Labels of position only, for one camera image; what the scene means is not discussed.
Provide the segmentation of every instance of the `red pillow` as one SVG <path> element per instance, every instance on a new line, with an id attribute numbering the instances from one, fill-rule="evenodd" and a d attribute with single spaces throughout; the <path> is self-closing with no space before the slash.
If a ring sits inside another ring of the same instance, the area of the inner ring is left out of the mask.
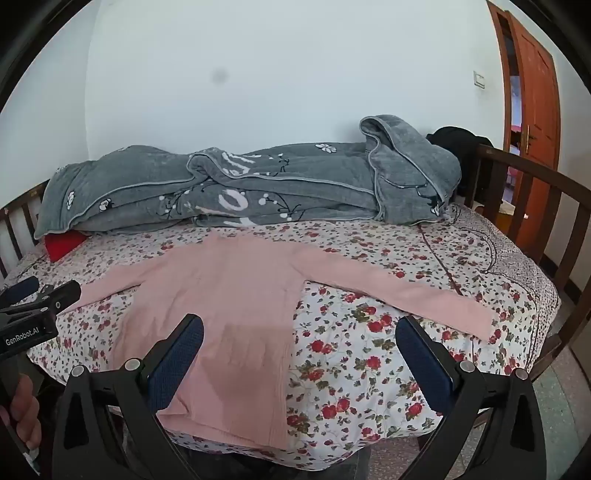
<path id="1" fill-rule="evenodd" d="M 49 260 L 54 263 L 74 250 L 88 237 L 76 230 L 70 230 L 66 233 L 48 233 L 44 238 Z"/>

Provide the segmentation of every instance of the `pink sweater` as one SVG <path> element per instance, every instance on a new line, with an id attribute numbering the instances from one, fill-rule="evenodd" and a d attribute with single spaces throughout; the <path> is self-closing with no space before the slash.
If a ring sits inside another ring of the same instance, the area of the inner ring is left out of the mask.
<path id="1" fill-rule="evenodd" d="M 170 406 L 167 430 L 234 445 L 288 448 L 285 383 L 293 314 L 306 280 L 365 293 L 482 339 L 491 311 L 453 291 L 412 283 L 318 247 L 251 235 L 210 235 L 161 257 L 112 267 L 82 287 L 71 309 L 140 286 L 111 365 L 142 358 L 187 313 L 203 319 L 203 346 Z"/>

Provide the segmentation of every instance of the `screw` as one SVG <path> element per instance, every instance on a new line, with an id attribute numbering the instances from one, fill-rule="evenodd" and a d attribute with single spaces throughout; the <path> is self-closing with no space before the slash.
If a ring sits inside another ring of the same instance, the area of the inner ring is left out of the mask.
<path id="1" fill-rule="evenodd" d="M 130 358 L 125 362 L 125 369 L 132 372 L 133 370 L 137 370 L 141 362 L 137 358 Z"/>
<path id="2" fill-rule="evenodd" d="M 72 369 L 72 376 L 74 377 L 79 377 L 84 373 L 84 366 L 82 365 L 76 365 L 73 369 Z"/>
<path id="3" fill-rule="evenodd" d="M 514 372 L 515 372 L 515 376 L 517 378 L 519 378 L 520 380 L 527 380 L 527 377 L 528 377 L 527 372 L 525 370 L 523 370 L 522 368 L 516 368 L 514 370 Z"/>
<path id="4" fill-rule="evenodd" d="M 471 374 L 474 370 L 476 370 L 476 367 L 474 366 L 474 364 L 472 362 L 470 362 L 469 360 L 462 360 L 460 362 L 460 368 L 462 370 L 464 370 L 464 372 Z"/>

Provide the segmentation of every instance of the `bed rail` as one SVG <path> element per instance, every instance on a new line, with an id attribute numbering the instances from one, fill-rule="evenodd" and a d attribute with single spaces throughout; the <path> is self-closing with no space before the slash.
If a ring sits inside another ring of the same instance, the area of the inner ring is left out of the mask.
<path id="1" fill-rule="evenodd" d="M 31 240 L 33 245 L 37 245 L 38 242 L 34 238 L 35 234 L 35 226 L 33 223 L 33 216 L 31 215 L 30 203 L 35 198 L 39 198 L 43 200 L 43 193 L 45 192 L 45 187 L 47 186 L 48 180 L 40 183 L 39 185 L 34 186 L 32 189 L 28 190 L 27 192 L 23 193 L 20 197 L 11 201 L 8 205 L 4 206 L 0 210 L 0 226 L 5 225 L 6 230 L 8 231 L 8 236 L 10 238 L 10 243 L 12 245 L 12 249 L 14 250 L 14 254 L 16 257 L 21 260 L 22 259 L 22 248 L 17 240 L 17 234 L 15 233 L 14 227 L 11 221 L 11 215 L 19 210 L 25 217 L 25 223 L 27 224 L 27 230 L 29 235 L 31 236 Z M 2 278 L 6 278 L 8 275 L 8 269 L 6 264 L 2 260 L 2 252 L 0 252 L 0 275 Z"/>
<path id="2" fill-rule="evenodd" d="M 480 145 L 478 147 L 478 164 L 472 171 L 469 180 L 468 193 L 465 205 L 472 207 L 476 185 L 482 161 L 492 162 L 491 178 L 486 193 L 486 202 L 483 215 L 495 223 L 501 206 L 503 191 L 507 177 L 508 167 L 513 167 L 522 172 L 521 185 L 519 187 L 515 213 L 509 226 L 507 236 L 513 242 L 517 240 L 519 229 L 526 213 L 527 202 L 530 197 L 531 186 L 534 179 L 539 179 L 550 186 L 548 199 L 537 236 L 533 245 L 524 253 L 532 258 L 537 264 L 542 260 L 544 250 L 548 244 L 556 213 L 563 194 L 571 197 L 579 203 L 577 216 L 570 234 L 569 243 L 558 265 L 556 273 L 551 276 L 552 282 L 559 293 L 569 281 L 573 267 L 579 257 L 585 234 L 589 227 L 591 216 L 591 190 L 584 187 L 575 180 L 552 170 L 542 164 L 535 163 L 526 158 L 512 155 L 496 148 Z M 558 356 L 564 347 L 572 343 L 576 336 L 584 328 L 589 312 L 591 311 L 591 278 L 587 281 L 579 301 L 573 312 L 558 334 L 549 336 L 542 347 L 540 356 L 536 360 L 530 373 L 532 379 L 537 378 Z"/>

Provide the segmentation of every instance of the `white wall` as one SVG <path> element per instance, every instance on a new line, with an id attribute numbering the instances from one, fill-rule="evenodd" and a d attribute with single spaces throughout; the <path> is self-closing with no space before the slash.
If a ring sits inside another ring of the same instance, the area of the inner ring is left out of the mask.
<path id="1" fill-rule="evenodd" d="M 355 141 L 359 120 L 379 113 L 500 147 L 496 45 L 484 1 L 105 1 L 88 61 L 90 157 L 133 143 L 186 153 Z"/>
<path id="2" fill-rule="evenodd" d="M 558 47 L 544 31 L 509 0 L 493 0 L 503 10 L 509 10 L 522 25 L 550 52 L 556 67 L 560 95 L 560 158 L 558 170 L 591 188 L 591 94 Z M 546 254 L 560 262 L 569 241 L 577 203 L 563 196 Z M 587 237 L 571 279 L 583 288 L 591 273 L 591 232 Z"/>
<path id="3" fill-rule="evenodd" d="M 57 167 L 88 158 L 84 95 L 88 48 L 98 3 L 91 2 L 43 48 L 0 113 L 0 206 L 47 180 Z M 32 247 L 24 218 L 17 237 Z M 8 267 L 17 259 L 5 227 L 0 255 Z"/>

